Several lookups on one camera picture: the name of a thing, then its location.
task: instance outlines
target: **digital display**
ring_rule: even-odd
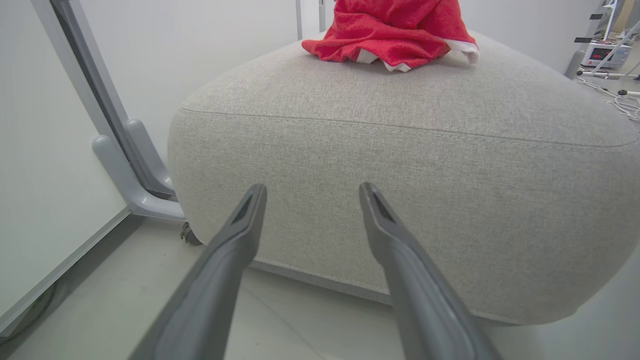
[[[609,53],[611,52],[611,49],[599,49],[599,48],[595,48],[593,49],[593,51],[591,52],[591,57],[590,59],[594,59],[594,60],[603,60],[607,55],[609,55]],[[613,55],[611,55],[607,61],[611,61],[611,58],[613,57]]]

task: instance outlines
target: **gray ottoman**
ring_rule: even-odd
[[[176,114],[169,168],[207,242],[253,183],[269,189],[255,266],[388,302],[358,185],[377,184],[471,312],[573,314],[640,232],[638,132],[591,89],[476,33],[406,74],[300,43],[205,85]]]

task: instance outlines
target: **red digital display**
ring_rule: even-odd
[[[593,51],[591,52],[591,59],[596,59],[596,60],[602,60],[604,58],[607,57],[607,55],[609,55],[609,53],[611,52],[610,49],[593,49]]]

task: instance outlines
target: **red fabric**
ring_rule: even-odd
[[[357,61],[366,49],[391,66],[414,68],[449,52],[443,38],[476,44],[458,0],[338,0],[334,13],[324,40],[302,42],[325,61]]]

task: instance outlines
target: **white floor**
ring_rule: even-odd
[[[204,247],[180,224],[147,219],[117,228],[56,290],[38,325],[0,359],[127,359]],[[575,315],[530,327],[487,328],[505,359],[640,358],[640,249]],[[388,306],[247,270],[227,359],[403,359]]]
[[[65,276],[59,304],[35,330],[0,348],[0,359],[127,359],[204,250],[179,233],[180,224],[148,219],[131,235],[110,234],[110,244]],[[226,359],[402,358],[390,307],[244,273]]]

